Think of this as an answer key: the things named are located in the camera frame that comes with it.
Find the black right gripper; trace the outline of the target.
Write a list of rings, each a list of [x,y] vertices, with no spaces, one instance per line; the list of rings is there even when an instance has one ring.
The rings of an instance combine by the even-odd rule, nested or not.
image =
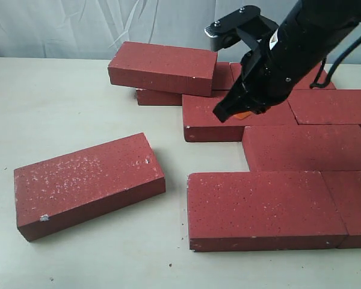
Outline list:
[[[316,66],[310,41],[301,30],[279,27],[267,34],[250,57],[242,59],[240,77],[213,109],[221,122],[245,119],[284,102],[294,86]]]

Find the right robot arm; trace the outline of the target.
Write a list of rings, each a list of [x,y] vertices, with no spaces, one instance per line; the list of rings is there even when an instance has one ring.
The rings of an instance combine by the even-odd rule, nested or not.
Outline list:
[[[249,51],[227,95],[214,108],[217,119],[263,114],[286,101],[313,68],[323,70],[328,54],[361,23],[361,1],[298,1],[282,23],[246,5],[205,28],[217,52],[238,42]]]

